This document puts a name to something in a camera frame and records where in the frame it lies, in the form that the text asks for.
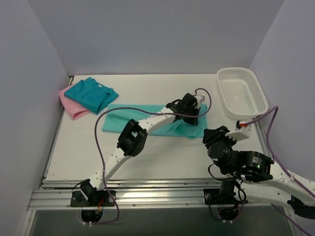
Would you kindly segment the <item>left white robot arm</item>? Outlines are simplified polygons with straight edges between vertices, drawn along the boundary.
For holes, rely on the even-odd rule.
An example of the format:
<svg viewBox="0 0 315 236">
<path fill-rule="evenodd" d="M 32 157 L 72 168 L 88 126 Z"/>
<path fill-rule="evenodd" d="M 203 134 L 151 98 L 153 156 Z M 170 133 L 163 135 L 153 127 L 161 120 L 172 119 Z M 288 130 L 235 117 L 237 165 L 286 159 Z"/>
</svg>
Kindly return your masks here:
<svg viewBox="0 0 315 236">
<path fill-rule="evenodd" d="M 139 108 L 126 107 L 126 110 L 141 111 L 149 114 L 142 120 L 129 120 L 118 137 L 117 145 L 107 160 L 101 154 L 101 169 L 93 177 L 80 183 L 82 201 L 88 206 L 94 206 L 99 201 L 101 187 L 104 186 L 112 175 L 131 157 L 135 157 L 144 149 L 146 139 L 153 131 L 174 123 L 178 120 L 197 125 L 201 104 L 205 97 L 202 95 L 185 94 L 182 99 L 168 103 L 157 113 L 146 112 Z"/>
</svg>

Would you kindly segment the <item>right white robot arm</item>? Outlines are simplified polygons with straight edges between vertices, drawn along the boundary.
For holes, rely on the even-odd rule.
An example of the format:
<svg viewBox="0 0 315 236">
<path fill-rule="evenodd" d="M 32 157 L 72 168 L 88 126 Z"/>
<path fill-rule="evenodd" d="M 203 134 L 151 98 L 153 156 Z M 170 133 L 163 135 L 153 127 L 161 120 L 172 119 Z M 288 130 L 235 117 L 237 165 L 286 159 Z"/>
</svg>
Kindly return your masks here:
<svg viewBox="0 0 315 236">
<path fill-rule="evenodd" d="M 220 204 L 248 202 L 286 207 L 300 217 L 315 218 L 315 183 L 284 171 L 272 158 L 257 151 L 233 150 L 238 141 L 251 136 L 250 126 L 234 131 L 221 126 L 204 129 L 202 142 L 213 164 L 226 178 L 216 195 Z"/>
</svg>

